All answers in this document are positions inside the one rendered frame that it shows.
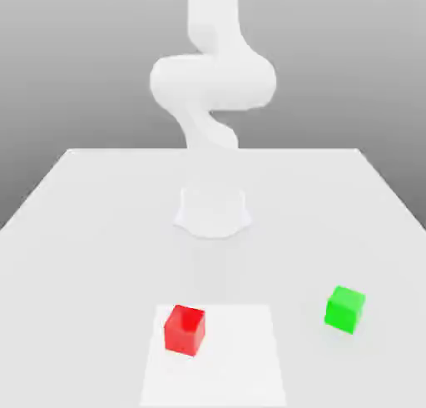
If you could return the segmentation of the small red cube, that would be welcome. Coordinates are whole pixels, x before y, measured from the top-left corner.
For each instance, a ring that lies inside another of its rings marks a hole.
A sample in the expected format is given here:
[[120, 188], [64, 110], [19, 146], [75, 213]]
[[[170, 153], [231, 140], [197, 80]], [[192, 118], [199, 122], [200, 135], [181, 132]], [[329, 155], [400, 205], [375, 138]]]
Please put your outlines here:
[[165, 348], [195, 356], [206, 333], [204, 310], [175, 305], [164, 325]]

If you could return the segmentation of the small green cube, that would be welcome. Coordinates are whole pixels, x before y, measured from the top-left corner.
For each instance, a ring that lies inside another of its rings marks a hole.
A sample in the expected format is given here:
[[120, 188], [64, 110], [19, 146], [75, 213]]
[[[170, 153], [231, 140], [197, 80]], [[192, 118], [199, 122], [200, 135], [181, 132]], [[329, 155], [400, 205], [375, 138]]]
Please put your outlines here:
[[359, 323], [365, 294], [344, 286], [335, 287], [327, 300], [324, 323], [351, 335]]

